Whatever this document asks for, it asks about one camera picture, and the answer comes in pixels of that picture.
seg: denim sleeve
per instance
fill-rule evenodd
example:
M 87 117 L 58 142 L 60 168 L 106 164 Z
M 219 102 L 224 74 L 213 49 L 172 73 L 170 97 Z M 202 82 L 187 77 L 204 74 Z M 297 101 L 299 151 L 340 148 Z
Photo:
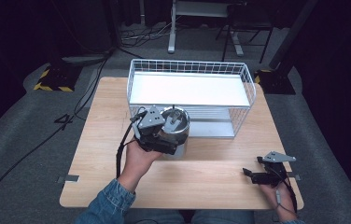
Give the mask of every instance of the denim sleeve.
M 302 220 L 292 220 L 292 221 L 286 221 L 282 222 L 283 224 L 304 224 L 304 221 Z
M 135 195 L 113 179 L 77 217 L 75 223 L 123 223 L 123 217 L 134 200 Z

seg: white wire basket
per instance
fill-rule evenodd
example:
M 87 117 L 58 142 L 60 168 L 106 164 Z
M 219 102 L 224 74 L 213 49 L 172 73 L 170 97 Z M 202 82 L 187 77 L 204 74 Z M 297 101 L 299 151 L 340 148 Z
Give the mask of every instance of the white wire basket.
M 234 138 L 255 98 L 245 63 L 131 62 L 127 84 L 131 116 L 141 107 L 180 106 L 190 115 L 190 137 Z

